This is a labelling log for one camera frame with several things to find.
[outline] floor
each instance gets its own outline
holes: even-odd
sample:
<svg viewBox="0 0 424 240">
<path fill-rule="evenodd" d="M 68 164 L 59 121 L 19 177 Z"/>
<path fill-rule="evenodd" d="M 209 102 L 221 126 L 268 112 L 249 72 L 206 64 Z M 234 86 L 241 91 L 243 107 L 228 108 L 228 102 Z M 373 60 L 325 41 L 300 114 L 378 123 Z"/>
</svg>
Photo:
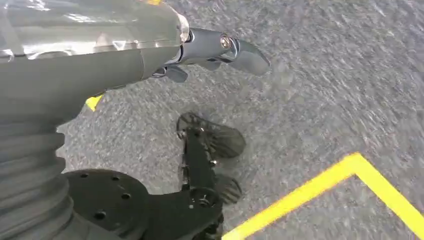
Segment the floor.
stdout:
<svg viewBox="0 0 424 240">
<path fill-rule="evenodd" d="M 169 0 L 193 27 L 256 44 L 272 71 L 186 67 L 189 79 L 149 79 L 108 92 L 60 128 L 67 170 L 108 168 L 150 193 L 177 191 L 181 113 L 237 127 L 244 154 L 220 171 L 244 197 L 225 209 L 233 229 L 361 152 L 424 213 L 424 2 L 420 0 Z M 407 240 L 408 227 L 350 178 L 251 240 Z"/>
</svg>

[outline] black circular plate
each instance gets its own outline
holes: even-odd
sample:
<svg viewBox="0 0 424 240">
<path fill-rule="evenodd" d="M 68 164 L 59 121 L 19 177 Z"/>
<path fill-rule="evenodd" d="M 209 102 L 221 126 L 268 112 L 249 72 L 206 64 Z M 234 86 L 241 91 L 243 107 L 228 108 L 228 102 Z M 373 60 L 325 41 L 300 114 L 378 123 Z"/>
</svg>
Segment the black circular plate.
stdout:
<svg viewBox="0 0 424 240">
<path fill-rule="evenodd" d="M 65 173 L 74 211 L 123 239 L 140 239 L 148 225 L 149 193 L 137 179 L 106 169 Z"/>
</svg>

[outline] yellow floor line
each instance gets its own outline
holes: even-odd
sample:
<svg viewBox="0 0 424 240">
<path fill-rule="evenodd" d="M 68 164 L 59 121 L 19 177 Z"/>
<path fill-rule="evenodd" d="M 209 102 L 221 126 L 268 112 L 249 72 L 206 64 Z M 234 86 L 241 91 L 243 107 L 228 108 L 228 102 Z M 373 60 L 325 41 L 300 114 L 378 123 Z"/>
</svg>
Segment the yellow floor line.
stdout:
<svg viewBox="0 0 424 240">
<path fill-rule="evenodd" d="M 424 240 L 424 216 L 359 153 L 346 156 L 339 163 L 225 234 L 222 239 L 245 239 L 354 174 Z"/>
<path fill-rule="evenodd" d="M 424 240 L 424 216 L 371 163 L 362 156 L 361 158 L 356 165 L 356 175 L 415 235 Z"/>
<path fill-rule="evenodd" d="M 281 198 L 222 237 L 222 240 L 241 240 L 263 229 L 275 220 L 332 188 L 354 174 L 350 161 L 341 161 L 315 178 Z"/>
</svg>

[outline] screw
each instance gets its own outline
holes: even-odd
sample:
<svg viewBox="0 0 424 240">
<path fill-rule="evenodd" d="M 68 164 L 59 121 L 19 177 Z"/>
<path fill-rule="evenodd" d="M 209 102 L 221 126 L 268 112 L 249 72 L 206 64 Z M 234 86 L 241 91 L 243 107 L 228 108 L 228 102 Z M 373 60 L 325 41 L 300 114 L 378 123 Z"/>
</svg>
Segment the screw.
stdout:
<svg viewBox="0 0 424 240">
<path fill-rule="evenodd" d="M 218 164 L 218 162 L 216 160 L 209 161 L 209 166 L 211 168 L 214 168 L 217 164 Z"/>
<path fill-rule="evenodd" d="M 186 131 L 181 130 L 181 131 L 177 132 L 177 135 L 180 139 L 183 139 L 187 136 L 187 133 L 186 133 Z"/>
<path fill-rule="evenodd" d="M 225 34 L 221 36 L 221 46 L 224 49 L 229 49 L 231 47 L 230 38 Z"/>
</svg>

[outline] wheel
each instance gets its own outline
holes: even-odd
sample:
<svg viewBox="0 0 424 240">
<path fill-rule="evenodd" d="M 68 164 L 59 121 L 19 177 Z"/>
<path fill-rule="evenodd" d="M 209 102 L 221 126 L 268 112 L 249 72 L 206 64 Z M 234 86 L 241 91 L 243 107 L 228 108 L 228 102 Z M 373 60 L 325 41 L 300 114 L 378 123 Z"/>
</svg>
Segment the wheel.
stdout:
<svg viewBox="0 0 424 240">
<path fill-rule="evenodd" d="M 184 139 L 188 128 L 199 131 L 199 136 L 213 159 L 235 158 L 246 147 L 245 138 L 237 129 L 210 122 L 191 112 L 182 114 L 177 121 L 176 131 L 180 139 Z"/>
<path fill-rule="evenodd" d="M 220 173 L 215 175 L 215 180 L 215 191 L 224 204 L 235 204 L 242 198 L 242 188 L 237 180 Z"/>
<path fill-rule="evenodd" d="M 221 240 L 224 235 L 224 216 L 221 215 L 218 220 L 197 234 L 193 240 Z"/>
</svg>

